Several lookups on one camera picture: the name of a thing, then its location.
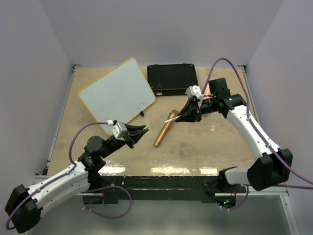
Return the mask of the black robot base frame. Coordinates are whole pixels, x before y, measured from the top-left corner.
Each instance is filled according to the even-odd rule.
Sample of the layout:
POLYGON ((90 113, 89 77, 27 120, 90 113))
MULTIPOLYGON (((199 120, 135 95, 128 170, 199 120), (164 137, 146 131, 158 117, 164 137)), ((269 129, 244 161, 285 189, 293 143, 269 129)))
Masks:
POLYGON ((132 200, 200 201, 215 203, 216 196, 230 196, 236 191, 245 193, 241 185, 220 188, 217 176, 102 176, 92 183, 89 190, 100 193, 102 187, 125 188, 132 200))

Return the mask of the white green whiteboard marker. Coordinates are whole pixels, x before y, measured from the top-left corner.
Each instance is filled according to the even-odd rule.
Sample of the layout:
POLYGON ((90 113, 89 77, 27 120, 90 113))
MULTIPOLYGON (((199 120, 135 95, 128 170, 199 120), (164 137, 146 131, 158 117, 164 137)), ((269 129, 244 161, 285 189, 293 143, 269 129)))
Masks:
POLYGON ((175 120, 177 120, 179 117, 180 117, 180 115, 179 115, 179 116, 176 116, 176 117, 173 117, 173 118, 170 118, 170 119, 164 121, 163 123, 165 124, 165 123, 169 123, 169 122, 175 121, 175 120))

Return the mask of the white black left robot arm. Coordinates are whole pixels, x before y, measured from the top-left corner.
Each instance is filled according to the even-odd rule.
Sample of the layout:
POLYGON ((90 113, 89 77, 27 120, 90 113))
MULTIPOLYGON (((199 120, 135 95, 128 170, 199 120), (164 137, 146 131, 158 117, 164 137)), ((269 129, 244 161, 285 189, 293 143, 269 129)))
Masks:
POLYGON ((133 148, 149 131, 147 125, 133 126, 116 120, 105 121, 103 125, 112 130, 108 139, 90 137, 76 161, 72 158, 71 144, 68 150, 70 166, 40 183, 29 187, 20 184, 12 190, 4 208, 8 215, 7 230, 25 233, 56 205, 78 193, 98 191, 101 188, 99 171, 106 164, 104 158, 125 145, 133 148))

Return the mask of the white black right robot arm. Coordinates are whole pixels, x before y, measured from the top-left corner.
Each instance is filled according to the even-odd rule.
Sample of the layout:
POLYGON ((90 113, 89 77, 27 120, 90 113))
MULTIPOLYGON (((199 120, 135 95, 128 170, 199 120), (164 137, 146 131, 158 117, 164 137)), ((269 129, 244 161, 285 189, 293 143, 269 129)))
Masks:
POLYGON ((225 78, 208 83, 212 95, 209 99, 199 86, 186 90, 188 100, 179 112, 176 122, 200 122, 204 114, 218 112, 240 133, 254 156, 254 164, 248 168, 230 167, 219 172, 217 186, 230 192, 235 185, 250 185, 256 191, 284 183, 289 179, 293 155, 282 149, 263 131, 248 109, 240 94, 231 94, 225 78))

